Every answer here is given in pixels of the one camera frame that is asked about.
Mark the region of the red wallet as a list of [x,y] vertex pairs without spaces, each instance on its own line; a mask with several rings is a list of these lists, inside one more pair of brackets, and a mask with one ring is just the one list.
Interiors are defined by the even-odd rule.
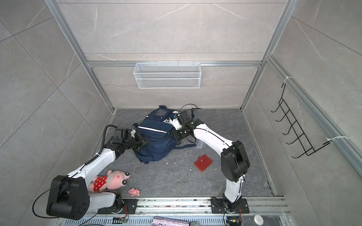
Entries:
[[213,161],[206,155],[199,156],[198,159],[194,162],[194,165],[203,172],[207,167],[209,167]]

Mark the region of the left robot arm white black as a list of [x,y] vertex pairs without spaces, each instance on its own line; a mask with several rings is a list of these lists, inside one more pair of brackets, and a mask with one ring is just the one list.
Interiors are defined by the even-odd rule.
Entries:
[[[115,133],[106,141],[108,128],[114,128]],[[107,125],[103,131],[99,151],[86,163],[65,176],[58,175],[46,190],[49,194],[45,219],[67,218],[81,219],[86,213],[102,208],[113,210],[122,207],[121,195],[114,193],[115,185],[124,185],[129,175],[112,171],[106,181],[98,183],[99,173],[114,162],[126,150],[140,150],[148,143],[136,130],[119,129],[115,125]]]

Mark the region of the navy blue student backpack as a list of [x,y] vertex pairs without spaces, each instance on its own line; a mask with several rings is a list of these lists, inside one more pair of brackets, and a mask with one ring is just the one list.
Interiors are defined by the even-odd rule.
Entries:
[[152,111],[141,123],[134,123],[136,132],[148,143],[134,151],[134,154],[141,163],[157,162],[166,157],[172,150],[181,150],[196,147],[196,143],[180,146],[180,140],[176,139],[175,127],[172,120],[176,119],[178,112],[160,105]]

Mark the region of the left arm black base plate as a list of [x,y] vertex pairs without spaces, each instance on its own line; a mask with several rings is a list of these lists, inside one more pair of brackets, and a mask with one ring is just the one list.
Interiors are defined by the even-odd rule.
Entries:
[[137,199],[118,199],[111,207],[98,210],[98,214],[135,214]]

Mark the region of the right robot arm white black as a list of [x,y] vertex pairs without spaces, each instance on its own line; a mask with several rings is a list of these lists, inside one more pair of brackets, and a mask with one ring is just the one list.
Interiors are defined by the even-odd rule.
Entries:
[[218,153],[221,171],[226,178],[223,206],[228,212],[235,212],[243,207],[241,189],[250,168],[250,161],[242,142],[222,137],[201,120],[189,116],[187,111],[177,113],[169,122],[175,128],[174,136],[177,140],[193,136]]

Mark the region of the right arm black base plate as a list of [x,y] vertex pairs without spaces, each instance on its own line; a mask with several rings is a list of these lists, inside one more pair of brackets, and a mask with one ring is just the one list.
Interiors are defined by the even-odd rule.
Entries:
[[217,213],[250,213],[248,202],[244,198],[239,198],[236,202],[229,201],[225,196],[222,198],[212,197],[210,199],[213,214]]

